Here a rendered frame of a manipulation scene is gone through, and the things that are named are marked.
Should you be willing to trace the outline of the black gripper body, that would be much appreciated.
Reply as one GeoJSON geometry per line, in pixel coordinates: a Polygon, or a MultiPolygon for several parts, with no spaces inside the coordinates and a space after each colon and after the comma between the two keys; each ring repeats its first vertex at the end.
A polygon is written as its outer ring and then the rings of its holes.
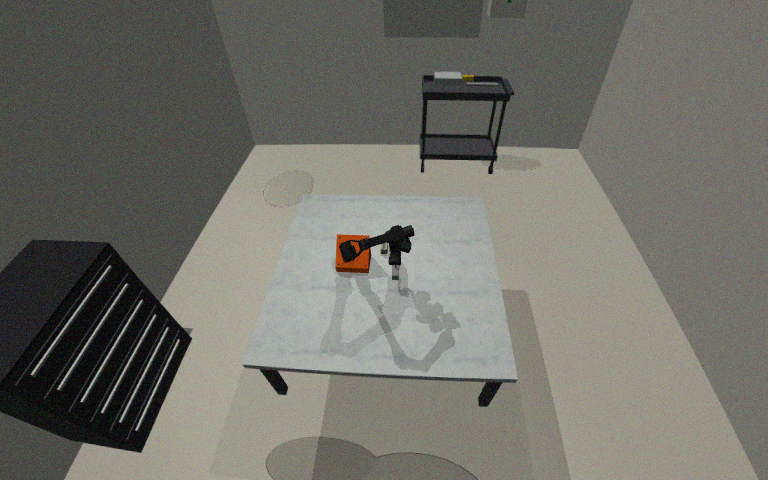
{"type": "Polygon", "coordinates": [[[392,252],[392,256],[389,256],[389,265],[400,265],[401,264],[401,256],[398,252],[400,246],[400,242],[398,244],[390,244],[389,243],[389,252],[392,252]]]}

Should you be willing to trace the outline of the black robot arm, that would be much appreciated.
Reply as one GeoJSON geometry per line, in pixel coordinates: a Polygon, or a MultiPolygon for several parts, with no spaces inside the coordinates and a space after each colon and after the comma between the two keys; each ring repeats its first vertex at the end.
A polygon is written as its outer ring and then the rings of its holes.
{"type": "Polygon", "coordinates": [[[362,240],[348,240],[343,243],[340,243],[339,249],[342,255],[342,258],[344,260],[344,263],[354,261],[356,257],[358,257],[362,251],[367,250],[370,247],[380,245],[383,243],[390,243],[390,244],[398,244],[400,242],[400,246],[398,249],[398,252],[406,252],[409,253],[411,250],[411,242],[409,237],[415,236],[414,235],[414,229],[411,225],[403,227],[396,225],[393,226],[389,231],[384,233],[383,235],[379,235],[376,237],[372,237],[369,239],[362,239],[362,240]],[[350,242],[358,242],[360,251],[356,253],[356,249],[354,245],[351,245],[350,242]]]}

